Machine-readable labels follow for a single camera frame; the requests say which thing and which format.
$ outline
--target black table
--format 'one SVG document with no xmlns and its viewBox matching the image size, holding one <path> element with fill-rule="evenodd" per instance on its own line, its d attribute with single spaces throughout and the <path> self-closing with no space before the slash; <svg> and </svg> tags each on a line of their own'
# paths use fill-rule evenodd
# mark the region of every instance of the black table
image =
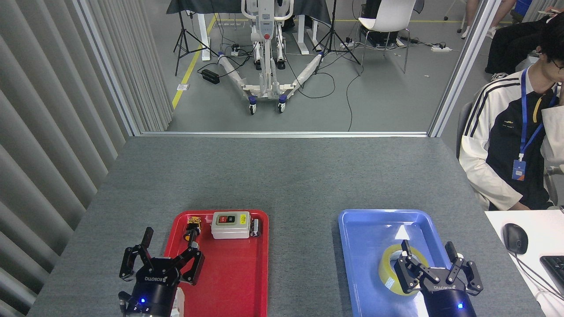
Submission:
<svg viewBox="0 0 564 317">
<path fill-rule="evenodd" d="M 152 226 L 161 256 L 174 217 L 203 209 L 268 214 L 269 317 L 351 316 L 337 216 L 363 208 L 427 212 L 477 263 L 478 316 L 542 316 L 442 140 L 206 137 L 127 141 L 28 316 L 119 316 L 124 248 Z"/>
<path fill-rule="evenodd" d="M 166 14 L 175 14 L 179 11 L 192 11 L 196 13 L 241 13 L 240 0 L 171 0 Z M 329 11 L 325 0 L 295 0 L 295 15 L 308 15 L 313 19 L 331 25 Z"/>
</svg>

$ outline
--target yellow tape roll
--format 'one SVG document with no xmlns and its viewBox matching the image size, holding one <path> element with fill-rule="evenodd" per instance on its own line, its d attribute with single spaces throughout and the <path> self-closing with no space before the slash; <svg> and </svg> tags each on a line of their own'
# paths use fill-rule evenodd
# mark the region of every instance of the yellow tape roll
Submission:
<svg viewBox="0 0 564 317">
<path fill-rule="evenodd" d="M 380 259 L 380 264 L 378 265 L 378 274 L 380 275 L 380 280 L 392 292 L 403 295 L 403 296 L 411 296 L 417 292 L 411 292 L 409 294 L 405 294 L 402 290 L 402 286 L 399 285 L 398 276 L 395 274 L 393 266 L 390 264 L 390 261 L 395 261 L 399 258 L 402 253 L 402 246 L 400 244 L 394 244 L 389 246 L 383 253 L 382 258 Z M 413 257 L 418 260 L 419 262 L 423 263 L 426 267 L 429 267 L 429 263 L 427 259 L 414 247 L 411 247 L 411 253 Z"/>
</svg>

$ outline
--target computer mouse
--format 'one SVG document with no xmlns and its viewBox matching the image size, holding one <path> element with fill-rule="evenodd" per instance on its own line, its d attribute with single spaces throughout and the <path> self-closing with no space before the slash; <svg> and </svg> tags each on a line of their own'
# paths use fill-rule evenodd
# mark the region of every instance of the computer mouse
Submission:
<svg viewBox="0 0 564 317">
<path fill-rule="evenodd" d="M 527 252 L 528 237 L 523 228 L 514 223 L 507 223 L 503 226 L 502 234 L 503 242 L 508 251 L 517 254 L 525 254 Z"/>
</svg>

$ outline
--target human hand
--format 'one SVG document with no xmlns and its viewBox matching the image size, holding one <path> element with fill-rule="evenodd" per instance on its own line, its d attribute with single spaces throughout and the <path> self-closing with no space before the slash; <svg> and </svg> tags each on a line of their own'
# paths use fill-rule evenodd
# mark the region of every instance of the human hand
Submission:
<svg viewBox="0 0 564 317">
<path fill-rule="evenodd" d="M 551 13 L 551 15 L 550 15 L 551 17 L 556 16 L 558 13 L 560 13 L 562 11 L 564 11 L 564 8 L 555 8 L 553 6 L 550 6 L 546 9 L 544 9 L 544 12 Z"/>
<path fill-rule="evenodd" d="M 509 208 L 509 210 L 531 210 L 531 208 L 521 204 L 520 202 L 517 201 L 517 203 L 515 205 L 513 205 L 513 207 Z"/>
</svg>

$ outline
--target vertical blinds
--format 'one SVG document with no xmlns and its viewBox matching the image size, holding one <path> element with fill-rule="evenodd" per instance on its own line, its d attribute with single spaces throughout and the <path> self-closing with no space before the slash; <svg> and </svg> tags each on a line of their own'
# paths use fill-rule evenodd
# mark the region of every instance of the vertical blinds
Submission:
<svg viewBox="0 0 564 317">
<path fill-rule="evenodd" d="M 3 0 L 0 316 L 24 316 L 127 136 L 172 107 L 138 1 Z"/>
<path fill-rule="evenodd" d="M 548 7 L 564 8 L 564 0 L 534 0 L 527 10 L 527 14 L 523 17 L 523 22 L 531 22 L 539 20 L 544 17 L 539 11 L 545 10 Z"/>
</svg>

